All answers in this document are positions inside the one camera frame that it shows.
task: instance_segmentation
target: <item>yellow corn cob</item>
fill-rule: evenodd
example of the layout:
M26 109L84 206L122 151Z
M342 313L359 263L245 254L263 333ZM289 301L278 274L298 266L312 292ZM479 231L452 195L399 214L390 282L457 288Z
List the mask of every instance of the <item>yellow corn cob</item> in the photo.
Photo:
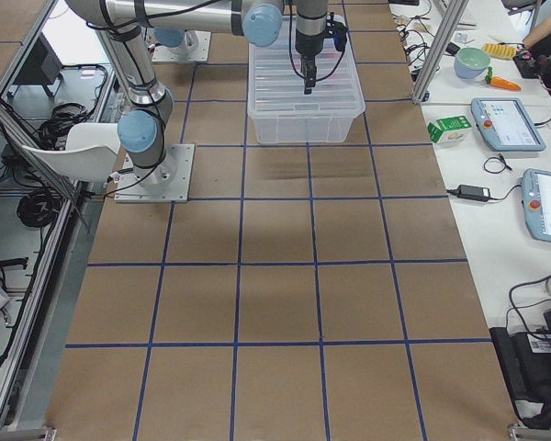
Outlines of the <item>yellow corn cob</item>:
M481 49L488 53L490 57L500 58L501 60L511 60L516 55L516 49L505 44L486 43Z

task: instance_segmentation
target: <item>blue joint cap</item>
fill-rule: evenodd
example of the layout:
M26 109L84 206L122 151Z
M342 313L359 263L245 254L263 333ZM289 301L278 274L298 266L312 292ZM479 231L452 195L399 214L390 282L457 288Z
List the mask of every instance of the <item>blue joint cap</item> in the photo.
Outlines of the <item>blue joint cap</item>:
M242 21L245 38L260 48L276 41L281 27L282 13L269 3L252 7Z
M167 48L177 48L186 33L181 29L159 29L155 28L155 38L162 46Z
M120 143L129 153L143 153L150 149L158 134L157 121L147 112L133 110L117 125Z

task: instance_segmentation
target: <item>person's arm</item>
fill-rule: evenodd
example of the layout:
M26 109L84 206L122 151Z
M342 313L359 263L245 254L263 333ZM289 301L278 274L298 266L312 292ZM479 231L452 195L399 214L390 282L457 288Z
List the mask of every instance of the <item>person's arm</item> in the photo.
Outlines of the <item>person's arm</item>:
M537 43L544 39L547 35L551 34L551 17L546 18L541 22L539 26L534 28L524 40L524 46L530 49Z

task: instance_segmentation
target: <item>tablet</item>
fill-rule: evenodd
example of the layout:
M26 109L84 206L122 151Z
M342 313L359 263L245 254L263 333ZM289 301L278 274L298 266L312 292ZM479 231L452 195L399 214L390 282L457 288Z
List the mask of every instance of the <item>tablet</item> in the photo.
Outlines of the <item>tablet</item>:
M523 174L524 219L535 239L551 242L551 172L529 168Z
M545 142L518 98L474 98L471 113L492 150L541 152L545 149Z

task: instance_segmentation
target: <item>small carton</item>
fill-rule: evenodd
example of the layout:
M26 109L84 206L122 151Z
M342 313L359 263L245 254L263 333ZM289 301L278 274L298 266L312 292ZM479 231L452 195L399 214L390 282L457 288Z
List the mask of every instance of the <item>small carton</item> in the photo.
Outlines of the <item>small carton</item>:
M463 140L471 131L471 123L463 115L441 118L427 126L431 141L435 143Z

